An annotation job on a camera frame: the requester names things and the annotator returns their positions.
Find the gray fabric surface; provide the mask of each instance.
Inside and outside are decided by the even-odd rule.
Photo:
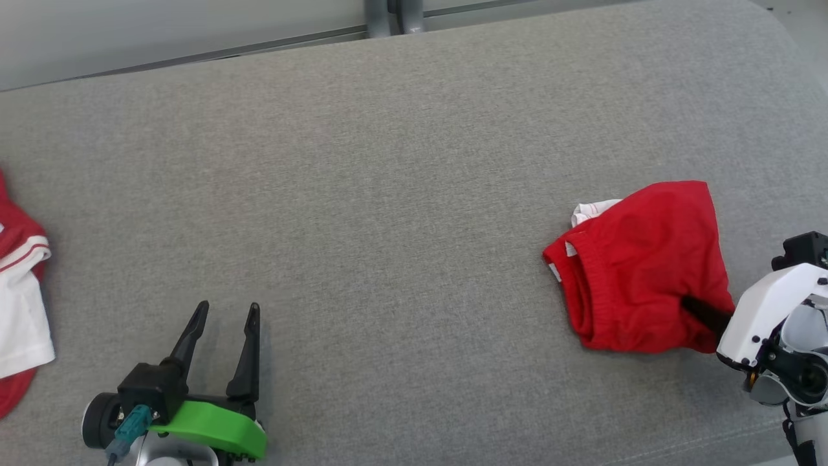
[[[0,94],[54,246],[57,360],[9,464],[102,464],[85,404],[212,303],[219,394],[263,311],[263,464],[750,464],[779,410],[690,351],[587,351],[542,249],[578,201],[706,180],[738,296],[826,229],[828,99],[765,12],[642,2]]]

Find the red and white shirt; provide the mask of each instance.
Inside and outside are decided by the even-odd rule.
[[[25,395],[34,368],[55,359],[41,297],[43,229],[6,193],[0,172],[0,418]]]

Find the red garment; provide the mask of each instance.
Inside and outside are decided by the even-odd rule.
[[[577,255],[567,256],[566,243]],[[567,231],[543,257],[561,276],[572,327],[592,349],[715,352],[716,335],[680,300],[735,310],[704,182],[645,187]]]
[[[27,250],[47,248],[48,245],[43,245],[39,241],[30,244],[31,238],[43,235],[43,229],[8,198],[6,183],[0,171],[0,259],[22,248]],[[41,282],[44,264],[44,262],[39,262],[31,269],[37,280]],[[7,312],[8,309],[0,309],[0,311]],[[5,417],[23,398],[36,371],[36,368],[32,368],[0,379],[0,419]]]

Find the teal cable connector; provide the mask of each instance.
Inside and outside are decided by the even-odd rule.
[[[106,450],[106,458],[110,464],[120,463],[123,457],[129,454],[138,437],[144,435],[152,424],[152,410],[147,405],[138,405],[127,415],[121,425],[115,430],[115,440],[109,443]]]

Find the green plastic bracket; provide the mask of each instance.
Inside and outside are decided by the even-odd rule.
[[[253,459],[264,458],[267,448],[267,435],[255,421],[202,401],[185,401],[170,424],[149,430]]]

